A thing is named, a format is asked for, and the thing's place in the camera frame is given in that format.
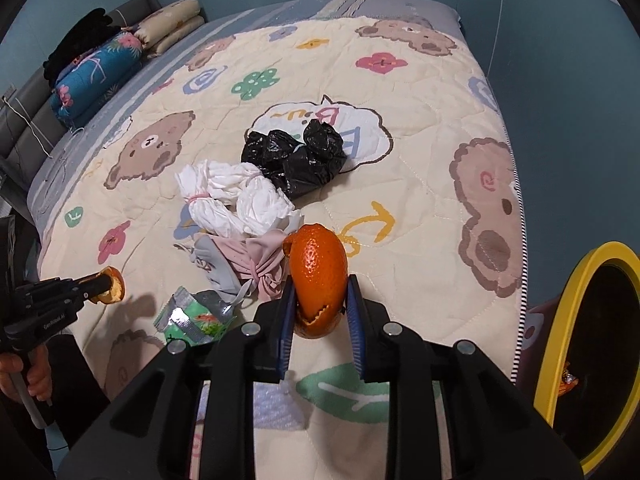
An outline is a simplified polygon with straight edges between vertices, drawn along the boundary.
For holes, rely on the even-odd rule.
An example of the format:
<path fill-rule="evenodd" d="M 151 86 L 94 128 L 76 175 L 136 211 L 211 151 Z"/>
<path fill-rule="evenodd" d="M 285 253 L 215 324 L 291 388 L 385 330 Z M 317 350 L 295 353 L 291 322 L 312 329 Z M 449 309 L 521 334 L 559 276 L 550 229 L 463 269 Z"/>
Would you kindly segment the person's left hand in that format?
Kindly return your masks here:
<path fill-rule="evenodd" d="M 0 356 L 0 382 L 2 393 L 13 401 L 20 402 L 20 395 L 11 380 L 12 374 L 21 374 L 22 360 L 11 353 L 2 353 Z M 32 352 L 32 365 L 27 372 L 25 384 L 27 392 L 38 401 L 47 402 L 52 393 L 52 376 L 49 364 L 48 349 L 40 344 Z"/>

